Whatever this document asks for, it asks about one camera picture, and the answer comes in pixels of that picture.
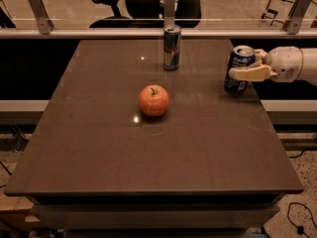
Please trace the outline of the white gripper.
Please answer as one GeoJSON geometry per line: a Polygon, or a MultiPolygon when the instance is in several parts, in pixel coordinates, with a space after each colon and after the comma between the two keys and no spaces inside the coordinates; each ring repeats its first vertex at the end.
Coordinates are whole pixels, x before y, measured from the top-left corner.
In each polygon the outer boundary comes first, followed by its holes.
{"type": "Polygon", "coordinates": [[[302,68],[302,51],[297,47],[278,47],[268,53],[255,49],[255,67],[232,67],[229,75],[241,81],[293,82],[302,68]]]}

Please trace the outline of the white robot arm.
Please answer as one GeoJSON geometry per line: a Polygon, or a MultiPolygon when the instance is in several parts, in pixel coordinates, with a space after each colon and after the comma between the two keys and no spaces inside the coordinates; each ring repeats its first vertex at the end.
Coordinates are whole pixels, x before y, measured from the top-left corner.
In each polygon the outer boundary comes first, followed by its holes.
{"type": "Polygon", "coordinates": [[[317,49],[277,47],[268,53],[256,50],[256,61],[238,68],[231,67],[233,79],[260,82],[270,79],[274,82],[304,80],[317,85],[317,49]]]}

